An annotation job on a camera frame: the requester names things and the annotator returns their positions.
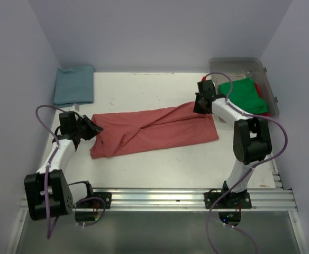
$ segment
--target clear plastic bin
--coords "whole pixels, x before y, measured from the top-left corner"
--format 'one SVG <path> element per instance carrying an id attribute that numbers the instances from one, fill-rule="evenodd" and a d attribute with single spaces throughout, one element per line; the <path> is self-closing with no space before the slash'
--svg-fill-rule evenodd
<path id="1" fill-rule="evenodd" d="M 265 74 L 266 70 L 257 58 L 211 58 L 209 64 L 211 71 L 223 72 L 229 75 L 232 81 L 251 78 L 258 85 L 260 95 L 267 103 L 269 115 L 271 117 L 277 117 L 279 115 L 277 99 L 273 96 L 269 81 Z M 217 74 L 212 75 L 212 80 L 217 91 L 220 84 L 228 82 L 226 77 Z"/>

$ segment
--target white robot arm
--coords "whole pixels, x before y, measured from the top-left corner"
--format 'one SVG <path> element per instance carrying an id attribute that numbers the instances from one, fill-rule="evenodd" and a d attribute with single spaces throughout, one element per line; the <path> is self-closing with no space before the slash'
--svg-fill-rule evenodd
<path id="1" fill-rule="evenodd" d="M 80 141 L 92 139 L 103 128 L 94 124 L 87 116 L 80 115 L 77 109 L 60 113 L 59 121 L 60 127 L 57 129 L 60 130 L 60 134 L 57 130 L 55 133 L 58 142 L 53 140 L 52 150 L 45 163 L 35 174 L 27 175 L 24 180 L 29 213 L 33 220 L 47 217 L 46 206 L 50 209 L 50 217 L 70 214 L 73 205 L 79 200 L 93 196 L 93 190 L 88 181 L 68 185 L 63 170 L 66 170 Z M 47 166 L 49 168 L 48 204 L 46 204 L 44 186 Z"/>
<path id="2" fill-rule="evenodd" d="M 194 112 L 199 114 L 215 114 L 231 125 L 233 132 L 233 152 L 236 157 L 232 172 L 224 182 L 221 193 L 208 193 L 206 199 L 215 201 L 220 195 L 235 186 L 250 168 L 263 161 L 272 152 L 271 139 L 267 120 L 250 115 L 235 105 L 229 106 L 222 94 L 216 94 L 212 80 L 202 80 L 198 83 L 198 93 Z M 233 188 L 222 200 L 218 208 L 236 208 L 243 200 L 250 200 L 247 185 L 252 171 Z"/>

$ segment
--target folded towel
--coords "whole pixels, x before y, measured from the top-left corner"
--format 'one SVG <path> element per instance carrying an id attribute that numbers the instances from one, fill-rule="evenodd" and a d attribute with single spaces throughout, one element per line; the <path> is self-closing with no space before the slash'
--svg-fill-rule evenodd
<path id="1" fill-rule="evenodd" d="M 230 87 L 230 82 L 221 84 L 219 92 L 226 95 Z M 250 78 L 234 81 L 229 99 L 234 105 L 248 113 L 258 115 L 268 112 L 266 102 L 259 97 L 255 83 Z"/>
<path id="2" fill-rule="evenodd" d="M 58 107 L 87 104 L 94 101 L 92 66 L 58 69 L 53 103 Z"/>
<path id="3" fill-rule="evenodd" d="M 104 128 L 91 148 L 91 157 L 111 157 L 218 139 L 211 115 L 193 112 L 194 102 L 178 107 L 132 113 L 94 114 Z"/>

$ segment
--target white table surface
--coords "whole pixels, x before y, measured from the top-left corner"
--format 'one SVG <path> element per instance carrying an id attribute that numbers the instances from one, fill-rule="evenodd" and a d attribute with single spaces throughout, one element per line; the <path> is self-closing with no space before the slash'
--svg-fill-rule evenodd
<path id="1" fill-rule="evenodd" d="M 200 73 L 95 73 L 95 103 L 81 105 L 80 113 L 135 112 L 178 106 L 194 101 Z M 82 141 L 68 167 L 68 183 L 89 180 L 93 187 L 220 188 L 232 170 L 233 130 L 214 117 L 219 140 L 112 158 L 92 159 L 95 138 Z M 52 130 L 59 125 L 58 113 Z M 51 150 L 51 136 L 45 159 Z M 249 188 L 275 188 L 272 163 L 259 166 Z"/>

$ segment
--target pink towel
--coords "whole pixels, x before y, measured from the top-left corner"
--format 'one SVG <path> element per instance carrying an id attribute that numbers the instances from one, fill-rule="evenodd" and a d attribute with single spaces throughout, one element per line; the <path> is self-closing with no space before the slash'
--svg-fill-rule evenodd
<path id="1" fill-rule="evenodd" d="M 131 113 L 94 114 L 104 128 L 91 148 L 91 157 L 128 155 L 218 139 L 211 115 L 193 113 L 194 102 L 178 107 Z"/>

